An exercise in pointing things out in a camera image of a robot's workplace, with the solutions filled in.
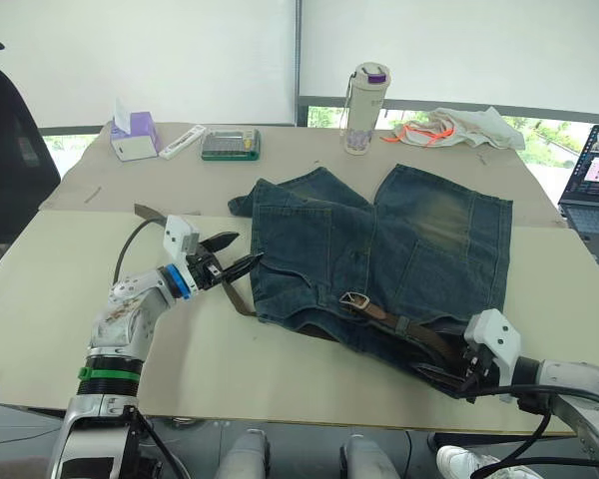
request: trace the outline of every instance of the jeans pocket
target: jeans pocket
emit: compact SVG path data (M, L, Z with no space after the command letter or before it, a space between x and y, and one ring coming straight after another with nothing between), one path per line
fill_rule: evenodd
M395 304L417 322L447 317L467 323L486 308L489 287L478 264L419 241L395 294Z
M257 297L275 297L295 289L310 288L310 281L302 273L280 268L261 260L252 274L253 294Z
M264 264L327 284L330 209L258 207L257 235Z

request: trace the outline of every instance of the white cloth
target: white cloth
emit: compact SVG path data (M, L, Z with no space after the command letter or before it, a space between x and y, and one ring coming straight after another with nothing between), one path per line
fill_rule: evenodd
M511 148L524 150L526 148L523 136L508 125L499 112L490 107L485 112L463 112L449 108L438 108L428 114L428 122L407 122L408 129L403 132L403 126L395 128L395 134L404 143L429 147L450 147L457 143L466 142L471 147L489 143L495 148ZM431 133L433 135L454 129L454 133L445 138L431 142L431 138L411 129Z

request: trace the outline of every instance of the window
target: window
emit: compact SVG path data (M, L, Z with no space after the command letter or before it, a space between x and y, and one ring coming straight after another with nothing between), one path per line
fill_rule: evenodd
M345 125L341 117L343 108L308 107L309 128L339 128L339 122ZM426 112L413 112L410 110L385 110L382 109L377 117L375 128L377 130L392 130L395 126L410 120L426 121Z
M60 178L73 168L97 135L54 135L43 137Z
M592 125L522 117L504 120L522 133L526 149L517 154L556 207Z

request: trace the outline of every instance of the laptop screen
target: laptop screen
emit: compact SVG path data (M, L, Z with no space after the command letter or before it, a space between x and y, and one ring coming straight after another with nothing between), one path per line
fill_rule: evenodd
M590 131L561 202L599 203L599 125Z

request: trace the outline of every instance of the white table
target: white table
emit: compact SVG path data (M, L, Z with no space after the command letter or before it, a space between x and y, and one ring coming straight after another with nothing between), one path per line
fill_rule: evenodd
M251 223L191 217L204 236L237 231L226 264L249 249ZM105 305L131 214L40 212L0 261L0 403L65 408ZM166 260L149 226L123 272ZM249 281L237 288L248 296ZM599 364L599 268L570 230L513 228L504 313L537 359ZM147 414L445 431L528 432L537 418L497 398L476 405L340 344L238 315L221 288L160 320L140 386ZM559 421L551 430L568 431Z
M169 144L192 125L159 124ZM422 148L390 144L377 132L369 153L355 157L343 151L337 130L258 127L262 154L256 162L204 162L200 142L171 160L152 158L122 163L109 143L110 126L86 150L43 210L132 212L141 203L164 213L199 212L228 216L227 202L247 194L258 178L274 183L327 167L368 200L395 164L401 163L453 180L487 195L514 200L513 224L566 228L543 190L512 150L490 146Z

